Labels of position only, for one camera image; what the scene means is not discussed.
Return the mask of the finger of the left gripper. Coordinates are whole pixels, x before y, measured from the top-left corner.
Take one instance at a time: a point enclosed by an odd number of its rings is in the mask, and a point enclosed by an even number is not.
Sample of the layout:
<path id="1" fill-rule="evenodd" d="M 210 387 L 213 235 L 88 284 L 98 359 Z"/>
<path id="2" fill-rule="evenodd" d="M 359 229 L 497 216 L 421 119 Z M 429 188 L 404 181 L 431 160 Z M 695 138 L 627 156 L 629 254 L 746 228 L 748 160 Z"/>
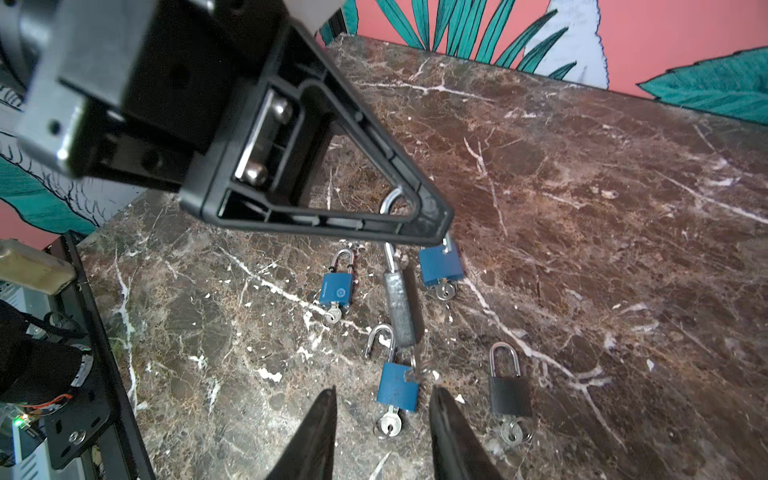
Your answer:
<path id="1" fill-rule="evenodd" d="M 304 27 L 240 81 L 181 207 L 221 228 L 439 244 L 453 209 Z"/>

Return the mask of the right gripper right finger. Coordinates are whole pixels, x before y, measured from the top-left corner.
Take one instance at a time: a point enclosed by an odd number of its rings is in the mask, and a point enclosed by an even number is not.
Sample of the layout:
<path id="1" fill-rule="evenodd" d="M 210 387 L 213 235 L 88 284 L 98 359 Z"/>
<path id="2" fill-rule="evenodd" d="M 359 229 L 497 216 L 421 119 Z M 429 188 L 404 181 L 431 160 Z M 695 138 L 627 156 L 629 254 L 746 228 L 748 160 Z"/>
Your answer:
<path id="1" fill-rule="evenodd" d="M 437 480 L 502 480 L 454 398 L 444 387 L 432 390 L 429 424 Z"/>

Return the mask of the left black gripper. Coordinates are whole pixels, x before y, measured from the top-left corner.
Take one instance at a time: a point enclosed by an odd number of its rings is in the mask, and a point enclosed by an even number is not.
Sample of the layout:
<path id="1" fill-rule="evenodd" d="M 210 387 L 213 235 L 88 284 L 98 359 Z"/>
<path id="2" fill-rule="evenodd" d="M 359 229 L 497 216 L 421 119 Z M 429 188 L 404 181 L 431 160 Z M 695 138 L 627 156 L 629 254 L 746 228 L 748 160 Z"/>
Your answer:
<path id="1" fill-rule="evenodd" d="M 5 1 L 17 144 L 72 179 L 176 191 L 298 23 L 284 1 Z"/>

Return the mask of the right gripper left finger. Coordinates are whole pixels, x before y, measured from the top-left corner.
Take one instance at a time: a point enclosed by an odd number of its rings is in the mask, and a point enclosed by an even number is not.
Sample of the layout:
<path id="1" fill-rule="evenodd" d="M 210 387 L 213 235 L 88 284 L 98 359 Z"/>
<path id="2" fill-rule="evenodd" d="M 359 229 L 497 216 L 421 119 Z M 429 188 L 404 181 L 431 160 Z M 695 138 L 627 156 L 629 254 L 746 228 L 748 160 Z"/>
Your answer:
<path id="1" fill-rule="evenodd" d="M 267 479 L 332 479 L 337 429 L 337 393 L 323 390 Z"/>

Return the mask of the black padlock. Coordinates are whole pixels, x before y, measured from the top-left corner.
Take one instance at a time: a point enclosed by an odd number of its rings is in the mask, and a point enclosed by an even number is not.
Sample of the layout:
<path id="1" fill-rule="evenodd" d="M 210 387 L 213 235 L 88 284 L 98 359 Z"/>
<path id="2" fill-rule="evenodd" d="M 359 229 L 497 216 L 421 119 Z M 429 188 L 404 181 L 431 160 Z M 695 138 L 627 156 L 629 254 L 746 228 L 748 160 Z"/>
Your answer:
<path id="1" fill-rule="evenodd" d="M 423 339 L 425 329 L 414 272 L 401 269 L 392 243 L 386 242 L 383 249 L 387 265 L 383 282 L 396 342 L 401 348 L 413 348 Z"/>
<path id="2" fill-rule="evenodd" d="M 497 368 L 496 356 L 502 350 L 511 356 L 511 375 L 502 375 Z M 530 389 L 522 377 L 518 354 L 507 342 L 496 342 L 489 350 L 489 393 L 491 412 L 502 419 L 501 438 L 510 447 L 529 442 L 534 418 Z"/>

